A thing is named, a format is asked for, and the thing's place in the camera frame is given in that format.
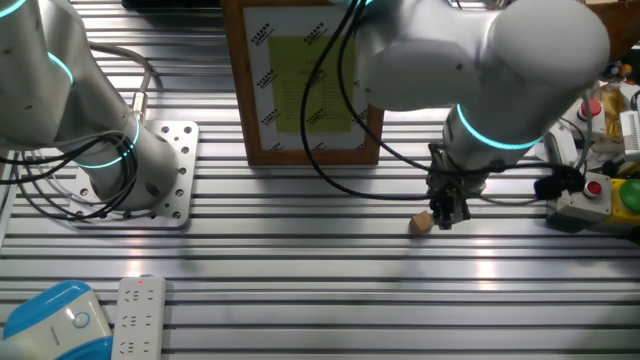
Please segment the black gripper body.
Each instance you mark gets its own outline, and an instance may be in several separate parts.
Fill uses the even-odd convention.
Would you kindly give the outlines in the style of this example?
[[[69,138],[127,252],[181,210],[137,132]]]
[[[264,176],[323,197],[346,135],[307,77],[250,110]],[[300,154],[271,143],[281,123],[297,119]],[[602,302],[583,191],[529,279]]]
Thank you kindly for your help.
[[[433,168],[427,175],[429,206],[435,208],[446,197],[454,200],[478,198],[486,188],[486,174],[448,174],[446,169]]]

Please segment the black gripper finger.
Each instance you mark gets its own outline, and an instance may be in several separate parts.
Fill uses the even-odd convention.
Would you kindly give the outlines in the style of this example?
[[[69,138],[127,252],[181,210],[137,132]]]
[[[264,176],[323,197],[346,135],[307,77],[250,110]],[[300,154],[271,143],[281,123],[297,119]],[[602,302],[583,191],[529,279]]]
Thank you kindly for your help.
[[[452,199],[451,222],[453,224],[467,221],[471,218],[467,200],[464,197],[454,197]]]
[[[452,200],[450,198],[434,198],[430,201],[430,208],[433,212],[434,223],[441,230],[450,230],[452,228]]]

